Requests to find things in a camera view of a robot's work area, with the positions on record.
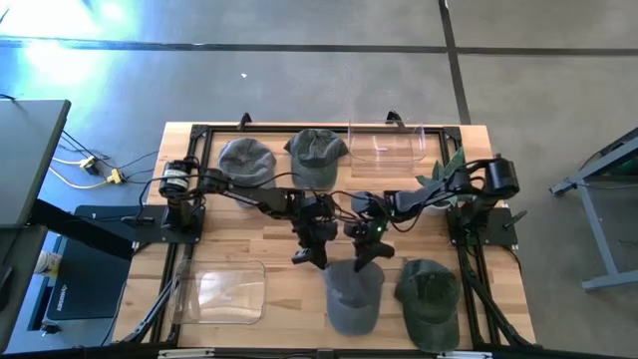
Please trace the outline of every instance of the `wooden table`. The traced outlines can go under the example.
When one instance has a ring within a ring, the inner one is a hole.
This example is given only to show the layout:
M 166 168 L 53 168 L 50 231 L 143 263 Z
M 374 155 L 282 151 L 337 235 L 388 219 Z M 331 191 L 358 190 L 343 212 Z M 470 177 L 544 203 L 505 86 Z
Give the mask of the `wooden table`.
M 166 124 L 155 177 L 161 175 L 166 161 L 179 160 L 185 156 L 192 125 L 193 123 Z M 343 124 L 297 125 L 321 127 Z M 460 128 L 467 161 L 492 157 L 485 126 Z M 275 154 L 276 174 L 289 172 L 290 158 L 283 147 L 290 136 L 270 133 L 215 134 L 209 166 L 216 167 L 217 154 L 228 141 L 252 137 L 263 142 Z M 436 160 L 441 160 L 437 138 L 427 137 L 426 145 L 428 155 L 418 168 L 418 172 L 424 175 L 432 171 Z M 291 177 L 282 177 L 276 181 L 277 186 L 293 187 Z M 359 176 L 353 173 L 350 159 L 346 156 L 339 162 L 339 174 L 333 189 L 380 192 L 384 189 L 418 187 L 414 174 L 409 172 L 400 175 L 394 173 L 386 177 Z M 340 205 L 349 208 L 348 197 L 340 194 L 335 195 L 335 198 Z M 165 203 L 165 199 L 158 193 L 156 182 L 151 187 L 149 203 Z M 396 255 L 391 259 L 376 259 L 385 271 L 386 281 L 375 330 L 365 336 L 343 336 L 332 328 L 326 316 L 325 285 L 319 269 L 309 263 L 293 265 L 290 262 L 291 255 L 298 249 L 297 237 L 291 232 L 290 223 L 271 219 L 256 208 L 243 209 L 233 199 L 209 195 L 202 239 L 195 248 L 193 260 L 261 261 L 266 267 L 267 277 L 265 315 L 253 325 L 182 325 L 179 346 L 414 349 L 404 325 L 401 305 L 393 295 L 402 265 L 406 260 L 415 258 L 433 259 L 450 268 L 460 278 L 457 252 L 449 245 L 443 217 L 422 215 L 410 232 L 403 234 L 390 229 L 383 240 L 395 247 Z M 155 302 L 160 289 L 166 248 L 165 244 L 152 244 L 134 258 L 117 319 L 115 340 L 130 333 Z M 329 242 L 326 249 L 330 259 L 353 257 L 354 248 L 350 239 L 342 233 L 342 225 L 337 238 Z M 516 330 L 533 342 L 533 329 L 516 262 L 510 253 L 500 247 L 489 246 L 484 252 L 495 302 Z M 476 302 L 481 333 L 488 339 L 484 311 L 477 297 Z M 471 348 L 463 297 L 459 302 L 459 323 L 460 348 Z M 167 317 L 164 320 L 164 333 L 167 333 L 169 325 L 170 319 Z

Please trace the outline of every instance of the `black metal frame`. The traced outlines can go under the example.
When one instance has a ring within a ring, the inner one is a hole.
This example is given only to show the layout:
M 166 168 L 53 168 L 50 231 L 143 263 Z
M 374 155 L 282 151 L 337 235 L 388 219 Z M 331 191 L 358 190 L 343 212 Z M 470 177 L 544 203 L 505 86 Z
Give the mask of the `black metal frame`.
M 210 160 L 210 150 L 212 148 L 213 136 L 215 133 L 296 133 L 301 130 L 307 129 L 306 126 L 247 126 L 246 124 L 252 122 L 248 114 L 244 114 L 241 124 L 236 125 L 193 125 L 190 131 L 190 138 L 188 143 L 188 156 L 195 156 L 197 145 L 200 141 L 203 141 L 203 150 L 201 154 L 200 163 L 203 167 L 207 167 Z M 412 132 L 411 128 L 406 127 L 401 120 L 401 117 L 395 113 L 390 112 L 387 118 L 387 124 L 396 124 L 396 127 L 361 127 L 361 131 L 368 133 L 404 133 Z M 348 132 L 348 126 L 319 126 L 322 129 L 328 129 L 335 133 L 344 134 Z M 450 160 L 450 147 L 453 145 L 455 149 L 458 149 L 462 145 L 461 129 L 459 127 L 425 127 L 426 135 L 436 135 L 439 138 L 439 144 L 441 148 L 441 154 L 444 164 L 447 164 Z M 506 319 L 498 309 L 497 305 L 491 300 L 491 294 L 489 292 L 489 284 L 487 278 L 487 270 L 485 265 L 484 254 L 482 251 L 482 244 L 480 241 L 470 241 L 469 238 L 462 239 L 460 241 L 452 240 L 452 235 L 457 233 L 452 232 L 449 228 L 451 235 L 451 243 L 457 248 L 460 266 L 462 272 L 470 272 L 471 274 L 462 274 L 462 285 L 464 294 L 466 297 L 466 311 L 468 313 L 469 328 L 472 338 L 472 344 L 474 351 L 489 352 L 492 358 L 516 358 L 516 359 L 532 359 L 532 358 L 580 358 L 589 359 L 595 356 L 585 353 L 564 352 L 542 349 L 537 346 L 529 345 L 524 339 L 520 338 L 515 330 L 507 333 L 503 330 L 503 335 L 509 343 L 514 343 L 514 346 L 503 346 L 499 343 L 499 332 L 497 326 L 501 328 L 506 327 L 508 323 Z M 192 259 L 194 255 L 195 244 L 185 243 L 182 259 Z M 475 250 L 475 257 L 477 261 L 478 272 L 467 271 L 464 269 L 470 265 L 468 259 L 468 248 L 473 247 Z M 161 328 L 163 324 L 164 304 L 166 303 L 167 293 L 171 284 L 171 275 L 175 266 L 175 259 L 177 257 L 178 243 L 169 243 L 168 251 L 166 253 L 166 261 L 164 263 L 163 274 L 161 279 L 161 286 L 159 290 L 159 300 L 156 305 L 151 308 L 149 314 L 145 318 L 136 330 L 127 336 L 122 342 L 112 344 L 107 347 L 92 347 L 92 348 L 72 348 L 65 350 L 53 350 L 45 352 L 31 352 L 8 355 L 7 357 L 19 357 L 19 358 L 157 358 L 161 350 L 173 350 L 173 349 L 187 349 L 178 348 L 177 340 L 181 326 L 179 324 L 173 324 L 170 327 L 170 332 L 166 341 L 160 341 Z M 477 309 L 474 300 L 473 290 L 477 291 L 478 296 L 481 298 L 483 305 L 485 306 L 485 314 L 487 318 L 487 328 L 490 338 L 490 343 L 485 343 L 481 337 L 479 330 L 479 318 L 477 316 Z M 149 324 L 153 324 L 151 329 L 151 342 L 142 343 L 144 336 L 149 330 Z M 307 354 L 309 357 L 316 359 L 339 359 L 339 358 L 436 358 L 437 354 L 424 353 L 419 350 L 383 350 L 383 349 L 303 349 L 303 348 L 195 348 L 192 350 L 201 350 L 201 352 L 208 351 L 206 355 L 214 355 L 215 357 L 232 357 L 232 358 L 250 358 L 254 357 L 286 357 L 286 356 L 301 356 Z
M 190 130 L 189 142 L 188 142 L 188 150 L 186 152 L 187 156 L 196 156 L 196 148 L 200 141 L 203 141 L 203 150 L 200 157 L 200 163 L 203 168 L 208 167 L 210 160 L 210 149 L 212 148 L 213 137 L 215 133 L 242 133 L 242 132 L 251 132 L 251 133 L 298 133 L 302 130 L 308 129 L 308 126 L 298 126 L 298 125 L 276 125 L 276 126 L 248 126 L 248 123 L 251 123 L 250 116 L 248 114 L 244 114 L 242 120 L 237 125 L 193 125 Z M 396 124 L 396 127 L 359 127 L 357 128 L 360 131 L 366 133 L 380 133 L 380 134 L 391 134 L 391 133 L 411 133 L 413 129 L 407 128 L 399 116 L 394 111 L 388 113 L 388 117 L 386 119 L 386 124 Z M 348 126 L 320 126 L 322 129 L 330 130 L 337 134 L 347 134 Z M 459 127 L 424 127 L 425 135 L 436 135 L 439 138 L 439 145 L 441 148 L 441 155 L 444 162 L 444 165 L 448 163 L 450 160 L 451 154 L 449 151 L 449 145 L 453 145 L 457 150 L 463 144 L 461 138 L 461 129 Z M 463 243 L 459 243 L 456 245 L 457 251 L 459 253 L 459 260 L 462 260 L 462 256 L 467 253 L 467 249 Z M 480 243 L 473 245 L 476 252 L 477 265 L 478 265 L 478 279 L 479 282 L 485 287 L 487 293 L 489 292 L 489 279 L 487 277 L 487 269 L 485 266 L 485 260 L 482 252 L 482 247 Z M 162 293 L 168 283 L 170 282 L 171 276 L 173 274 L 175 259 L 177 255 L 178 244 L 171 243 L 168 245 L 168 251 L 166 253 L 166 262 L 164 263 L 164 268 L 162 272 L 162 278 L 159 288 L 159 293 Z M 194 255 L 194 245 L 186 244 L 184 248 L 184 253 L 181 260 L 190 260 Z M 472 288 L 469 283 L 464 279 L 462 281 L 464 293 L 466 296 L 466 310 L 468 312 L 468 318 L 470 319 L 470 333 L 472 336 L 473 345 L 484 344 L 480 337 L 479 332 L 479 319 L 477 316 L 477 308 L 474 301 L 474 296 L 472 295 Z M 163 325 L 163 309 L 159 312 L 159 315 L 153 325 L 153 329 L 151 331 L 151 342 L 159 342 L 160 341 L 160 333 Z M 494 324 L 493 319 L 490 315 L 487 316 L 487 327 L 489 328 L 489 338 L 491 343 L 499 343 L 499 336 Z M 177 342 L 179 337 L 180 325 L 173 324 L 170 327 L 170 332 L 167 337 L 167 341 L 171 343 Z M 393 355 L 399 353 L 408 353 L 411 351 L 392 351 Z M 415 354 L 423 356 L 423 352 L 415 352 Z

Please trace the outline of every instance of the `metal stand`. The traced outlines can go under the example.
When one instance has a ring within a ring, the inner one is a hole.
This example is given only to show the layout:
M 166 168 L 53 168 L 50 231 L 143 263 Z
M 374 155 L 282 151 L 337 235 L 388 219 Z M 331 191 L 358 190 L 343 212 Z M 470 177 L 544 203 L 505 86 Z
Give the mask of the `metal stand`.
M 587 213 L 587 220 L 591 225 L 596 243 L 598 244 L 598 250 L 602 256 L 602 260 L 607 270 L 607 275 L 596 277 L 590 280 L 582 282 L 582 287 L 585 290 L 627 284 L 638 282 L 638 270 L 632 270 L 628 272 L 618 272 L 614 259 L 609 250 L 607 244 L 607 237 L 601 225 L 601 218 L 596 213 L 594 203 L 591 199 L 588 178 L 593 178 L 609 172 L 615 169 L 619 165 L 626 163 L 627 161 L 638 156 L 638 131 L 634 130 L 628 136 L 625 136 L 624 141 L 616 142 L 615 150 L 610 150 L 601 159 L 587 165 L 585 168 L 568 177 L 563 182 L 553 186 L 549 191 L 556 195 L 563 195 L 565 192 L 571 189 L 577 188 L 580 192 L 580 198 L 582 199 L 582 205 Z

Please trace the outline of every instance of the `clear plastic container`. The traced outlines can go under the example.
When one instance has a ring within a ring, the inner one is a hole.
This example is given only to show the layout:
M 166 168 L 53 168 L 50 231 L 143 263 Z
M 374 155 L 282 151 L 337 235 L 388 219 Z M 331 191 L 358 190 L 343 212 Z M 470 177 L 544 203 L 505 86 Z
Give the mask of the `clear plastic container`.
M 266 274 L 259 261 L 183 261 L 168 315 L 175 324 L 253 324 L 263 316 Z
M 348 127 L 352 174 L 392 175 L 412 173 L 426 156 L 426 135 L 422 124 L 398 126 L 385 121 L 360 123 Z

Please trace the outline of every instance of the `black clamp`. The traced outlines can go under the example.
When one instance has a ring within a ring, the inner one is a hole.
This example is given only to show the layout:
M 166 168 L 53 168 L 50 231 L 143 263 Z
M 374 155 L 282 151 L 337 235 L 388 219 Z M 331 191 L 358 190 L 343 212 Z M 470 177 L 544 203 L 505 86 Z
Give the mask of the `black clamp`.
M 241 117 L 241 121 L 239 122 L 239 125 L 237 126 L 237 130 L 240 132 L 243 132 L 243 130 L 246 127 L 246 124 L 251 122 L 252 122 L 252 119 L 250 118 L 250 114 L 244 113 L 243 116 Z
M 404 129 L 406 127 L 401 116 L 399 116 L 399 114 L 394 110 L 390 111 L 386 117 L 386 125 L 392 124 L 397 124 L 400 129 Z

